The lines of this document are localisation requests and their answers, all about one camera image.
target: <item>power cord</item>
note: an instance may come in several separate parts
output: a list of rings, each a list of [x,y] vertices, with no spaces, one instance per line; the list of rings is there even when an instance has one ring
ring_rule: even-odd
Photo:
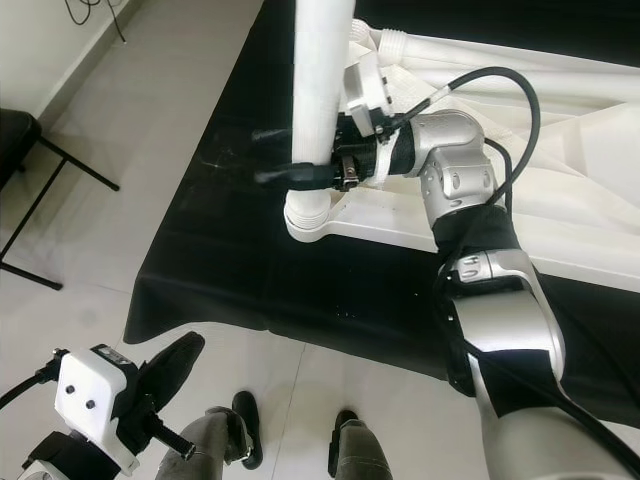
[[[510,182],[511,177],[513,176],[513,162],[511,161],[511,155],[509,155],[506,148],[495,140],[485,138],[484,143],[496,150],[502,156],[502,160],[504,161],[504,179],[505,182]],[[504,205],[507,209],[507,213],[509,214],[509,218],[513,218],[513,189],[511,188],[511,184],[504,194]]]
[[[67,12],[69,12],[69,17],[71,18],[73,23],[75,23],[78,26],[82,26],[85,23],[87,23],[87,21],[91,17],[91,9],[93,7],[97,7],[98,5],[100,5],[100,2],[102,0],[95,0],[93,2],[91,2],[89,0],[78,0],[78,1],[80,3],[82,3],[83,5],[86,5],[86,7],[87,7],[87,13],[85,14],[85,16],[84,16],[84,18],[82,20],[78,20],[75,17],[75,15],[73,14],[73,11],[71,10],[71,5],[69,5],[69,0],[64,0],[64,4],[67,6]],[[118,17],[116,16],[116,12],[113,9],[113,5],[111,4],[111,0],[106,0],[106,2],[107,2],[107,6],[109,7],[109,10],[111,11],[111,16],[113,17],[113,24],[116,27],[116,30],[118,32],[118,36],[120,37],[120,40],[122,40],[122,43],[127,43],[127,41],[124,38],[124,35],[122,34],[122,30],[120,29],[120,24],[118,23]]]
[[[546,281],[540,274],[537,268],[533,267],[536,276],[538,277],[538,281],[544,290],[545,295],[549,297],[551,305],[553,305],[558,312],[562,315],[562,317],[571,323],[576,330],[580,332],[580,334],[591,344],[592,347],[600,354],[602,358],[609,364],[611,370],[616,374],[620,383],[627,391],[627,394],[631,398],[631,401],[634,403],[636,408],[640,411],[640,391],[638,389],[637,383],[634,379],[629,375],[629,373],[624,369],[624,367],[620,364],[620,362],[613,356],[611,351],[607,349],[607,347],[602,343],[602,341],[598,338],[596,334],[594,334],[589,327],[587,327],[584,323],[578,320],[560,301],[558,296],[553,292],[551,288],[547,285]]]
[[[51,380],[58,380],[60,376],[60,365],[62,364],[62,357],[64,357],[69,350],[56,349],[53,352],[53,358],[47,362],[47,364],[39,369],[32,377],[27,378],[24,382],[16,385],[7,393],[0,397],[0,410],[6,407],[9,403],[14,401],[24,392],[29,390],[38,384],[44,384]]]
[[[505,195],[512,191],[513,183],[518,179],[518,177],[522,174],[523,170],[529,163],[529,160],[531,159],[531,155],[533,154],[533,150],[535,149],[535,146],[538,142],[538,137],[540,136],[540,126],[541,126],[540,103],[538,101],[538,96],[536,95],[535,90],[533,89],[529,81],[524,76],[522,76],[520,73],[514,70],[503,68],[503,67],[488,67],[488,68],[482,68],[480,70],[470,72],[466,75],[463,75],[453,80],[446,87],[438,90],[431,97],[420,102],[418,105],[412,108],[409,112],[405,113],[404,115],[400,115],[394,118],[393,120],[393,127],[400,128],[403,125],[405,125],[409,120],[411,120],[411,118],[413,118],[415,115],[419,114],[420,112],[428,108],[430,105],[434,104],[439,99],[447,96],[449,93],[451,93],[451,91],[455,90],[456,88],[459,88],[462,85],[465,85],[466,83],[469,83],[478,78],[494,76],[494,75],[506,77],[513,80],[524,91],[531,108],[531,133],[529,134],[529,140],[527,142],[525,151],[522,154],[522,158],[520,159],[520,162],[518,163],[516,168],[513,169],[510,176],[505,175],[506,178],[504,183],[496,189],[493,195],[487,200],[486,205],[494,205],[502,195]],[[487,144],[493,148],[496,148],[502,154],[502,156],[505,159],[505,171],[508,172],[509,170],[511,170],[507,166],[509,163],[510,157],[508,157],[508,152],[506,152],[504,147],[497,144],[497,142],[493,142],[493,141],[488,141]],[[473,219],[473,221],[467,228],[466,232],[462,236],[461,240],[459,241],[458,245],[456,246],[454,251],[451,253],[451,255],[447,258],[443,267],[440,269],[440,272],[436,277],[436,280],[433,285],[434,298],[440,297],[440,292],[442,292],[444,281],[447,278],[449,272],[451,271],[453,264],[460,257],[462,250],[464,249],[471,233],[474,231],[477,225],[484,220],[487,211],[488,209],[484,209],[483,213],[477,215]],[[616,435],[614,435],[607,427],[605,427],[602,423],[600,423],[600,421],[598,421],[586,410],[576,405],[569,398],[557,392],[543,388],[535,384],[535,382],[531,382],[529,379],[524,378],[520,374],[512,371],[509,367],[503,365],[499,361],[495,361],[492,357],[487,355],[485,352],[477,348],[468,340],[464,339],[460,334],[457,334],[454,336],[445,325],[444,319],[447,318],[447,315],[446,315],[446,312],[444,311],[444,306],[442,302],[436,302],[436,305],[438,310],[440,310],[440,315],[437,316],[438,324],[443,330],[443,332],[445,332],[445,335],[450,341],[458,344],[464,352],[475,357],[478,361],[484,362],[487,365],[495,368],[496,370],[501,371],[503,374],[509,376],[512,380],[517,381],[521,385],[543,396],[552,405],[555,405],[560,410],[562,410],[563,412],[571,416],[574,420],[576,420],[583,427],[585,427],[585,429],[588,432],[590,432],[590,434],[593,435],[593,437],[596,440],[598,440],[598,442],[604,448],[606,448],[622,465],[624,465],[624,467],[627,468],[627,470],[629,470],[629,472],[633,474],[634,478],[640,479],[640,457],[638,457],[633,450],[631,450],[622,440],[620,440]],[[633,389],[632,386],[628,385],[629,378],[624,372],[624,370],[622,370],[620,365],[617,364],[617,362],[615,362],[615,359],[613,359],[613,356],[610,353],[608,353],[606,349],[604,350],[605,352],[607,352],[607,355],[605,355],[605,358],[608,361],[612,362],[614,371],[616,371],[616,373],[621,377],[621,380],[623,381],[625,387],[628,388],[634,401],[638,400],[638,398],[636,397],[635,389]]]

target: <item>black tablecloth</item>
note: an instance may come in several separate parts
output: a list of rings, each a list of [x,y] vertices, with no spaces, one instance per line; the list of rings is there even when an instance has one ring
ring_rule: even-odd
[[[619,18],[612,9],[611,22],[603,22],[606,12],[572,12],[567,25],[558,8],[359,0],[356,16],[372,26],[637,64],[636,42],[629,43],[637,35],[637,9]],[[612,22],[616,28],[605,30]],[[290,126],[292,58],[293,1],[268,0],[140,269],[125,341],[142,342],[188,322],[224,322],[444,379],[443,339],[429,294],[435,255],[337,236],[296,242],[284,226],[284,195],[251,181],[257,164],[290,158],[286,145],[256,150],[249,136],[253,129]],[[632,374],[640,373],[634,357],[639,295],[547,281]],[[606,364],[559,320],[568,392],[601,418],[640,427]]]

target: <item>cable connector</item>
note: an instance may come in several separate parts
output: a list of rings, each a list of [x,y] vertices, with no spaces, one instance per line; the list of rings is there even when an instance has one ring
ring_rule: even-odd
[[[60,366],[62,365],[62,357],[64,357],[69,350],[56,348],[53,351],[53,358],[49,360],[44,367],[36,370],[35,376],[38,378],[38,383],[43,384],[50,381],[58,381],[60,377]]]

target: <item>shoe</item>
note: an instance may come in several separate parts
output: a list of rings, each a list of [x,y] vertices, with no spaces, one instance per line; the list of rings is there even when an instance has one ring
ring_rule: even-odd
[[[247,470],[255,470],[262,464],[262,444],[260,443],[260,415],[256,399],[250,392],[239,392],[233,397],[231,410],[244,420],[247,433],[253,440],[253,450],[249,458],[242,461]]]
[[[335,429],[331,434],[331,443],[329,444],[329,462],[327,470],[331,478],[336,477],[338,471],[338,454],[340,453],[340,431],[342,426],[349,420],[358,420],[358,416],[351,410],[342,410],[336,417]]]

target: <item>gray pants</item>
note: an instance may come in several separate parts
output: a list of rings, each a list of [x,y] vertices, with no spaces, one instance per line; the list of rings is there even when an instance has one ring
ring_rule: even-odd
[[[169,450],[164,456],[156,480],[221,480],[224,462],[237,460],[237,446],[229,439],[228,409],[212,409],[189,424],[180,435],[196,445],[188,461]]]
[[[340,430],[336,480],[393,480],[378,439],[361,420],[349,420]]]
[[[196,445],[187,462],[169,450],[156,480],[221,480],[225,459],[235,459],[229,441],[226,410],[210,410],[187,426],[181,436]],[[341,429],[336,480],[393,480],[375,435],[361,420],[349,420]]]

